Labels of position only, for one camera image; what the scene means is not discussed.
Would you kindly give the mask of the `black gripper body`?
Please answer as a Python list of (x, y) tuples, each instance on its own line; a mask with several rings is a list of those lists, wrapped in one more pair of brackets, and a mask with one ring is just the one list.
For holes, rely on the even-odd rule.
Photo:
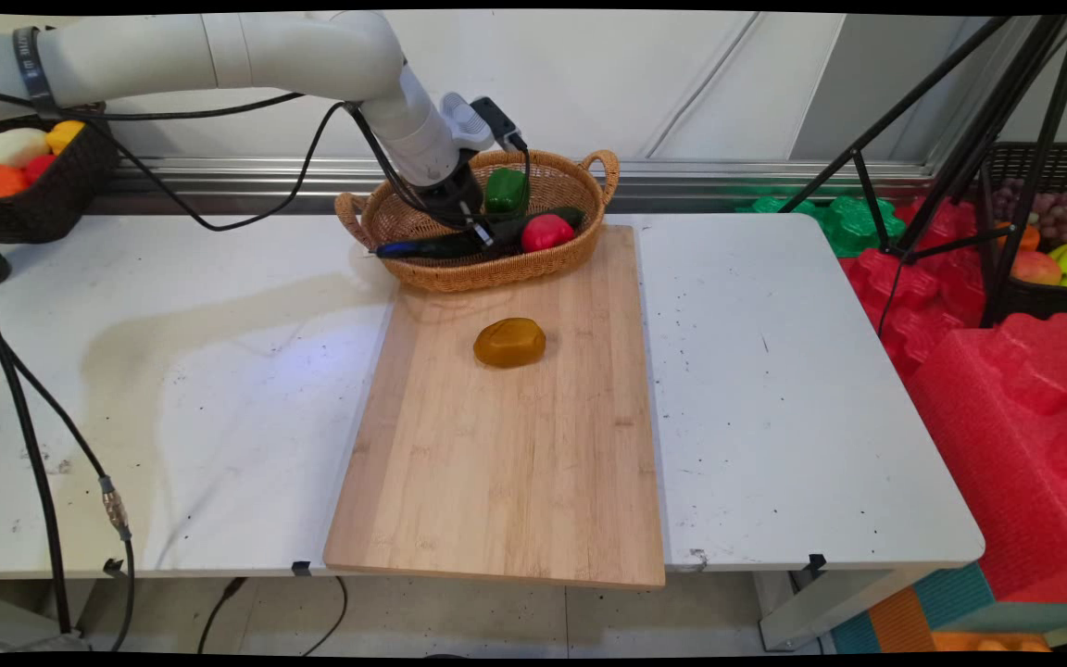
[(471, 169), (469, 159), (461, 159), (452, 173), (441, 182), (416, 187), (418, 209), (445, 227), (473, 227), (483, 215), (485, 194)]

